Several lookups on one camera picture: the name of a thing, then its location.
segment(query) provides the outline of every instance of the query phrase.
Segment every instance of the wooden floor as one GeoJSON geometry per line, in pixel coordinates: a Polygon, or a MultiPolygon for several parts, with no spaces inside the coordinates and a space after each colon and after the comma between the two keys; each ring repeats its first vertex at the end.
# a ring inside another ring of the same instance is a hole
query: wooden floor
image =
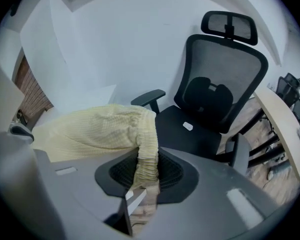
{"type": "MultiPolygon", "coordinates": [[[[221,144],[218,153],[225,150],[225,143],[230,136],[236,134],[258,111],[260,108],[255,98],[250,99],[240,114],[233,122],[230,131],[222,135],[221,144]]],[[[260,144],[268,140],[272,135],[268,136],[270,131],[269,122],[263,120],[258,122],[249,132],[244,136],[249,141],[252,148],[256,148],[260,144]]],[[[264,190],[278,205],[287,203],[294,199],[299,190],[300,182],[297,180],[292,168],[275,175],[270,181],[267,180],[267,174],[270,166],[275,165],[274,161],[267,164],[257,165],[252,167],[247,172],[247,178],[250,179],[259,188],[264,190]]],[[[154,184],[149,189],[147,188],[147,195],[140,203],[137,209],[131,214],[130,222],[132,226],[133,235],[136,236],[144,227],[144,225],[151,219],[156,212],[156,198],[158,194],[158,185],[154,184]]]]}

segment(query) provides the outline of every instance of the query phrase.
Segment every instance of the wooden desk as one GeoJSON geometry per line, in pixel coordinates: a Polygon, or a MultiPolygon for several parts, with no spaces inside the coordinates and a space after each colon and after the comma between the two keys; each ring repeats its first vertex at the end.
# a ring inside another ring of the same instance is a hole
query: wooden desk
{"type": "Polygon", "coordinates": [[[254,96],[272,123],[295,175],[300,180],[300,125],[290,108],[275,92],[266,87],[255,90],[254,96]]]}

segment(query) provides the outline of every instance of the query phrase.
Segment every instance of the yellow fabric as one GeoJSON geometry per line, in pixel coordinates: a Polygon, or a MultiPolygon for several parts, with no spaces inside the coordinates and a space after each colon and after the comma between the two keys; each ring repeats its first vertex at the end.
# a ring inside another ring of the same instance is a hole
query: yellow fabric
{"type": "Polygon", "coordinates": [[[33,128],[33,149],[51,162],[100,156],[139,147],[132,189],[158,180],[156,114],[140,106],[110,104],[76,111],[33,128]]]}

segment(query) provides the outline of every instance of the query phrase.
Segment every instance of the chair seat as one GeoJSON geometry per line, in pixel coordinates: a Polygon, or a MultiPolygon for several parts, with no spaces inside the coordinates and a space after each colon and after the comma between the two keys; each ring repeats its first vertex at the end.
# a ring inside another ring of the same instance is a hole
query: chair seat
{"type": "Polygon", "coordinates": [[[160,147],[187,152],[211,159],[216,155],[221,134],[200,126],[176,106],[170,106],[155,118],[155,127],[160,147]],[[189,123],[192,130],[183,124],[189,123]]]}

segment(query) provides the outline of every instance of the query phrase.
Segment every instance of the white wall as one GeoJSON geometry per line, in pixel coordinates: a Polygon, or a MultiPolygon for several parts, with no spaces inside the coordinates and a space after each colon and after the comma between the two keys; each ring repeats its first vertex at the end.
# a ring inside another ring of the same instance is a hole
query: white wall
{"type": "Polygon", "coordinates": [[[0,132],[8,130],[24,97],[0,67],[0,132]]]}
{"type": "Polygon", "coordinates": [[[0,25],[0,68],[10,80],[20,65],[21,52],[20,35],[0,25]]]}
{"type": "Polygon", "coordinates": [[[71,78],[81,91],[95,89],[100,86],[99,79],[92,73],[94,68],[89,63],[90,58],[83,52],[72,12],[62,0],[50,0],[50,7],[54,33],[71,78]]]}
{"type": "Polygon", "coordinates": [[[265,38],[268,39],[268,42],[271,39],[274,41],[277,54],[279,56],[279,64],[282,64],[286,44],[288,42],[288,27],[287,22],[281,7],[280,0],[249,0],[249,2],[256,9],[259,16],[262,18],[262,21],[259,20],[258,15],[251,15],[255,17],[257,27],[259,27],[262,33],[265,35],[265,38]]]}
{"type": "MultiPolygon", "coordinates": [[[[54,16],[61,17],[63,20],[65,19],[62,17],[63,12],[63,10],[56,9],[54,16]]],[[[64,27],[65,32],[71,35],[71,32],[68,31],[69,27],[64,27]]],[[[111,102],[116,85],[100,88],[91,84],[90,89],[83,88],[87,83],[82,83],[79,79],[81,76],[89,78],[84,67],[84,58],[75,56],[78,50],[73,46],[77,44],[75,42],[64,43],[68,41],[67,36],[62,36],[60,29],[57,30],[59,35],[56,35],[53,24],[51,0],[40,0],[20,32],[21,44],[31,71],[43,92],[58,111],[56,114],[63,115],[76,110],[103,106],[111,102]],[[75,74],[71,74],[67,65],[67,62],[72,62],[71,56],[78,62],[75,74]]]]}
{"type": "Polygon", "coordinates": [[[129,104],[153,89],[169,92],[185,42],[202,33],[210,10],[224,8],[209,0],[94,0],[74,16],[100,86],[117,84],[117,101],[129,104]]]}
{"type": "Polygon", "coordinates": [[[8,13],[4,17],[2,21],[3,26],[7,29],[20,33],[31,12],[34,10],[39,1],[40,0],[21,0],[16,14],[11,17],[8,13]]]}

